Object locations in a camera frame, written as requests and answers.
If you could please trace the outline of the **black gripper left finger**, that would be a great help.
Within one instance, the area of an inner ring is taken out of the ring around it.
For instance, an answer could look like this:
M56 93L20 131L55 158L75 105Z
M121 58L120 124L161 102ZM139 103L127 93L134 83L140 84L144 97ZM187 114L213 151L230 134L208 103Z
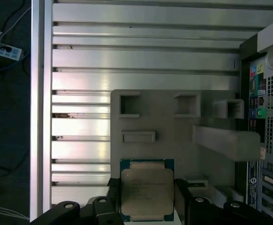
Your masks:
M111 178L106 196L96 196L84 207L64 201L30 222L31 225L119 225L120 179Z

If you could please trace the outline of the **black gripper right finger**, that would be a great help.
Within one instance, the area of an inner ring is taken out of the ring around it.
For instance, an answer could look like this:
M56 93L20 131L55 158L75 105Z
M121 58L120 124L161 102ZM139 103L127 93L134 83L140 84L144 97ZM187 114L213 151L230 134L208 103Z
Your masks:
M174 207L183 225L273 225L273 218L240 201L227 201L223 207L194 196L189 183L174 180Z

